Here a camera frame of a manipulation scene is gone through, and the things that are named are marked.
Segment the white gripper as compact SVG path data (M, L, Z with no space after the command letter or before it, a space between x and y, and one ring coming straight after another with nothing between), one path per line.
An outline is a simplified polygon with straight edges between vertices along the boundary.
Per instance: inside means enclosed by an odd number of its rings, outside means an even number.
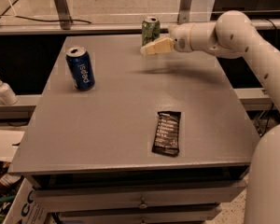
M145 44L140 48L144 56L170 53L173 49L178 52L192 52L190 45L190 32L193 24L183 23L180 25L170 25L168 32L170 37L158 38Z

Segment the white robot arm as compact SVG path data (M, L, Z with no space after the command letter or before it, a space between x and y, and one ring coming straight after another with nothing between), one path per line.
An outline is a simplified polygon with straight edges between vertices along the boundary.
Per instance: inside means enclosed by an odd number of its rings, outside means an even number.
M242 57L280 112L280 51L258 33L242 12L231 10L217 21L168 27L169 35L145 44L144 55L203 51L219 57ZM264 134L254 151L248 175L244 224L280 224L280 124Z

